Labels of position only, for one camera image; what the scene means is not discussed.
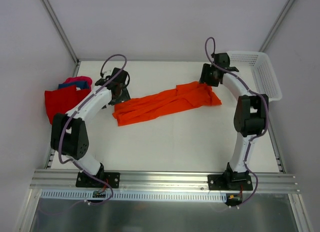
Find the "white wall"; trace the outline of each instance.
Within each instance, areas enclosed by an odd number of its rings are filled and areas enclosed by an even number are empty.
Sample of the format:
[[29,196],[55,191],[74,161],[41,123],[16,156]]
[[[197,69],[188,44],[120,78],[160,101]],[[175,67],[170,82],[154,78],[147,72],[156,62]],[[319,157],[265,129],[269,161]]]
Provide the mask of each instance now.
[[50,0],[80,59],[206,61],[218,51],[258,51],[287,0]]
[[13,231],[33,171],[47,156],[44,91],[74,64],[40,0],[0,0],[0,230]]
[[320,231],[320,0],[297,0],[267,53],[283,92],[270,106],[276,135]]

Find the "folded cloth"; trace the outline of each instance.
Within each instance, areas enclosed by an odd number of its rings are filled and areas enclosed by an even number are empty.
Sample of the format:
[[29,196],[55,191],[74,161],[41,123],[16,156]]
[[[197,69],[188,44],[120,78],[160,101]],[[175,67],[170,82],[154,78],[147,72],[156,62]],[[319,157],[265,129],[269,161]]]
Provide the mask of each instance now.
[[74,81],[70,83],[61,83],[58,85],[58,89],[66,88],[72,85],[76,85],[76,87],[80,89],[90,89],[91,91],[91,87],[89,86],[87,81]]
[[91,87],[92,85],[92,79],[86,76],[79,76],[75,78],[67,78],[64,83],[71,83],[71,82],[76,82],[76,81],[87,81],[89,86]]
[[163,115],[198,108],[203,105],[221,105],[220,99],[206,84],[192,82],[177,85],[175,89],[143,98],[134,98],[114,107],[118,126],[144,122]]
[[55,114],[66,113],[81,102],[89,93],[90,89],[77,91],[75,85],[54,91],[45,91],[44,103],[50,124],[52,124]]

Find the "orange-red cloth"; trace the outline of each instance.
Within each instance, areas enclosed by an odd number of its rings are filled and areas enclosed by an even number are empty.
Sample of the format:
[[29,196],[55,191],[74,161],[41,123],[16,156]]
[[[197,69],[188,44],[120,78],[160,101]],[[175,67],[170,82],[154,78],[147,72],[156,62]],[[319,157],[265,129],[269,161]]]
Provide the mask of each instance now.
[[45,110],[50,124],[52,124],[55,114],[66,113],[81,102],[89,93],[90,89],[77,90],[75,85],[54,91],[45,91]]
[[203,105],[221,105],[220,99],[206,84],[192,82],[177,85],[175,89],[143,98],[133,98],[114,107],[118,126],[144,122],[163,115],[177,113]]

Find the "table surface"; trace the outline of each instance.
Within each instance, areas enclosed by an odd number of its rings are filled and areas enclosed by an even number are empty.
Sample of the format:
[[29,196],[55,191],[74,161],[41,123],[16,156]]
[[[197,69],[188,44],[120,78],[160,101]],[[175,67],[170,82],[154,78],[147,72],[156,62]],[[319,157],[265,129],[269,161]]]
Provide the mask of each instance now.
[[[100,78],[103,61],[81,62],[78,76]],[[104,71],[122,67],[123,62],[108,62]],[[203,63],[128,62],[128,91],[132,98],[144,97],[198,81]],[[240,76],[255,88],[250,67],[238,67]],[[213,91],[221,106],[200,107],[155,120],[118,127],[113,106],[100,110],[86,123],[90,152],[107,170],[135,171],[224,171],[234,152],[236,99],[220,85]],[[273,146],[267,133],[258,139],[249,164],[255,172],[279,172]],[[54,157],[52,168],[75,169]]]

